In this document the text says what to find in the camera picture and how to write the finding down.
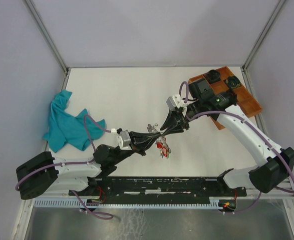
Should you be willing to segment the silver keyring with keys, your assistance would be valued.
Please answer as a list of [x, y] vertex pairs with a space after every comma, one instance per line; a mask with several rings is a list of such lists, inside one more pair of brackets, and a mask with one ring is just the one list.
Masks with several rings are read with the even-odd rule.
[[[148, 124], [147, 130], [149, 133], [159, 133], [159, 131], [157, 130], [157, 127], [158, 127], [157, 123], [154, 125]], [[166, 138], [164, 136], [161, 135], [156, 140], [155, 145], [158, 149], [160, 149], [160, 156], [162, 158], [168, 159], [170, 157], [170, 154], [172, 151], [171, 151], [171, 148], [169, 147], [169, 145], [167, 144]]]

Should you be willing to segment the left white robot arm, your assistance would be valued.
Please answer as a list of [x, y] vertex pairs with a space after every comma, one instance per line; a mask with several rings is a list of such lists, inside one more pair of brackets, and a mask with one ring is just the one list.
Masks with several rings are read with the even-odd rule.
[[53, 157], [44, 151], [16, 169], [15, 187], [23, 200], [37, 198], [44, 193], [69, 191], [92, 195], [97, 190], [94, 178], [102, 179], [113, 173], [117, 164], [133, 154], [145, 156], [160, 137], [161, 132], [139, 133], [118, 130], [118, 146], [99, 145], [92, 157], [68, 160]]

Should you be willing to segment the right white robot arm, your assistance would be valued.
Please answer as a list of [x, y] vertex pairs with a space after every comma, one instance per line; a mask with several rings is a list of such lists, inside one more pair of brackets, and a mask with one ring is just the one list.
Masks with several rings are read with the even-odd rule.
[[265, 194], [273, 189], [294, 194], [294, 150], [281, 147], [258, 129], [237, 105], [233, 90], [215, 94], [204, 78], [182, 84], [186, 86], [186, 97], [178, 93], [166, 101], [169, 113], [160, 128], [163, 134], [182, 133], [189, 129], [190, 122], [208, 116], [227, 128], [256, 163], [223, 172], [223, 179], [216, 183], [218, 193], [227, 196], [235, 188], [254, 187]]

